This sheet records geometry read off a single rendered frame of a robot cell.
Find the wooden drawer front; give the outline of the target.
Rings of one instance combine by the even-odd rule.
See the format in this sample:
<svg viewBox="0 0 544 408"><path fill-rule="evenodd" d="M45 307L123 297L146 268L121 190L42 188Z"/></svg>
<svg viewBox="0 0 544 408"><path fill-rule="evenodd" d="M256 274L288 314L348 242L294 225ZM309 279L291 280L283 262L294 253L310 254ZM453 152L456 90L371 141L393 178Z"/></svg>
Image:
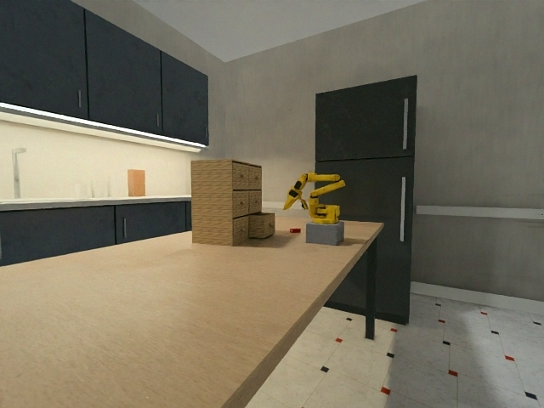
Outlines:
<svg viewBox="0 0 544 408"><path fill-rule="evenodd" d="M233 216L248 213L248 191L233 190Z"/></svg>
<svg viewBox="0 0 544 408"><path fill-rule="evenodd" d="M232 162L233 188L248 188L248 165Z"/></svg>
<svg viewBox="0 0 544 408"><path fill-rule="evenodd" d="M275 233L275 214L255 212L249 214L249 237L266 238Z"/></svg>
<svg viewBox="0 0 544 408"><path fill-rule="evenodd" d="M249 166L249 188L261 188L261 168Z"/></svg>
<svg viewBox="0 0 544 408"><path fill-rule="evenodd" d="M249 212L261 211L261 190L249 190Z"/></svg>
<svg viewBox="0 0 544 408"><path fill-rule="evenodd" d="M248 216L233 218L233 244L248 237Z"/></svg>

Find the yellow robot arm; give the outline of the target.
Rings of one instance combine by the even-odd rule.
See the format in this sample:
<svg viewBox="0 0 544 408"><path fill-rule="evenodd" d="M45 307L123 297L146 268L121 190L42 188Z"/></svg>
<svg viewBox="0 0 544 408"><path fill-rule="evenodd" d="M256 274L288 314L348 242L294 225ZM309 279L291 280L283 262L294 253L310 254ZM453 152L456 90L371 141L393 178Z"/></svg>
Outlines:
<svg viewBox="0 0 544 408"><path fill-rule="evenodd" d="M334 184L329 184L325 187L322 187L310 192L309 216L313 218L313 223L316 223L316 224L334 224L338 222L338 218L336 217L336 206L319 204L318 196L320 196L320 193L325 194L329 191L334 190L335 188L338 189L340 186L341 187L345 186L345 183L344 181L342 181L341 176L339 174L338 175L317 175L317 173L304 173L302 174L300 179L297 180L297 182L294 184L293 189L297 191L301 191L306 185L307 181L308 182L316 182L316 181L335 181L336 182ZM316 214L316 208L317 208L318 215ZM334 220L334 217L335 217L335 220Z"/></svg>

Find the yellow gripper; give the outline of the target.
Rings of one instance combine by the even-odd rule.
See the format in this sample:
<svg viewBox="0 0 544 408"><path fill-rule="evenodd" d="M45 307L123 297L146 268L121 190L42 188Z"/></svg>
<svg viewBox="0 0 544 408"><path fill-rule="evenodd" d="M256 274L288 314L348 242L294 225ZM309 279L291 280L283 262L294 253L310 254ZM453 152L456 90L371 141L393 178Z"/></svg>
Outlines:
<svg viewBox="0 0 544 408"><path fill-rule="evenodd" d="M306 201L301 198L302 194L303 194L302 191L297 191L297 190L293 189L293 187L291 187L291 190L288 190L288 193L287 193L288 199L287 199L287 201L285 203L285 206L284 206L283 210L289 209L297 199L301 200L301 202L303 204L302 207L304 208L304 210L309 209Z"/></svg>

